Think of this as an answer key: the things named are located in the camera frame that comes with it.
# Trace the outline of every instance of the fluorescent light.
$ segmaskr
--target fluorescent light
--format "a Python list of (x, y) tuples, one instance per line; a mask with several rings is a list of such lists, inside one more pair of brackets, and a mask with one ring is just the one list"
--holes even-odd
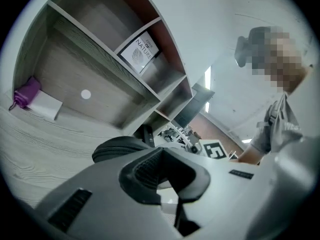
[(211, 66), (204, 73), (204, 83), (205, 83), (205, 88), (210, 90), (210, 86), (211, 86)]
[(205, 104), (205, 112), (209, 113), (209, 107), (210, 107), (210, 103), (207, 102), (207, 103)]
[(243, 143), (250, 143), (251, 140), (252, 140), (252, 138), (250, 138), (250, 139), (244, 139), (242, 142), (243, 142)]

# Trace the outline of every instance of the gray t-shirt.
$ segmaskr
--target gray t-shirt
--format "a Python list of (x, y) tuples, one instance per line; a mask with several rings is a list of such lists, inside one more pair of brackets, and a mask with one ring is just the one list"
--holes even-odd
[[(268, 121), (272, 113), (276, 117), (270, 126)], [(284, 93), (282, 98), (267, 110), (264, 123), (260, 123), (260, 127), (258, 127), (250, 145), (262, 154), (276, 153), (289, 142), (297, 141), (301, 137), (302, 133), (297, 119), (287, 102), (287, 95)]]

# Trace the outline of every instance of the shirt sleeve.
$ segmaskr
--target shirt sleeve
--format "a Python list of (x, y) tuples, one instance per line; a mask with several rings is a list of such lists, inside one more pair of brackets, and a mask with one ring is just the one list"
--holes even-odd
[[(265, 123), (269, 121), (271, 109), (274, 105), (275, 104), (271, 105), (266, 111), (263, 120)], [(261, 152), (263, 155), (269, 153), (271, 150), (270, 131), (271, 127), (269, 125), (259, 127), (250, 142), (250, 145)]]

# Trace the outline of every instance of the brown wall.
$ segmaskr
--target brown wall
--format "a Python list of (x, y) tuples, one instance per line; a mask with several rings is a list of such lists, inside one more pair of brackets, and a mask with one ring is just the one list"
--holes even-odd
[(243, 150), (218, 127), (205, 118), (202, 114), (197, 114), (189, 123), (194, 132), (197, 132), (203, 140), (219, 140), (229, 154), (230, 151), (236, 151), (240, 155)]

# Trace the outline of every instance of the ceiling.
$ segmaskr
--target ceiling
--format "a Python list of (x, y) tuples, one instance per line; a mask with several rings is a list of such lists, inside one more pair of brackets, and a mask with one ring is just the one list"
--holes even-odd
[[(209, 113), (204, 113), (242, 148), (241, 140), (251, 139), (256, 124), (263, 120), (267, 108), (281, 96), (263, 75), (252, 75), (248, 67), (240, 68), (234, 59), (239, 36), (261, 26), (279, 26), (289, 32), (302, 52), (305, 65), (316, 64), (318, 43), (299, 9), (291, 0), (230, 0), (233, 8), (233, 30), (228, 49), (211, 66)], [(199, 84), (204, 86), (204, 77)]]

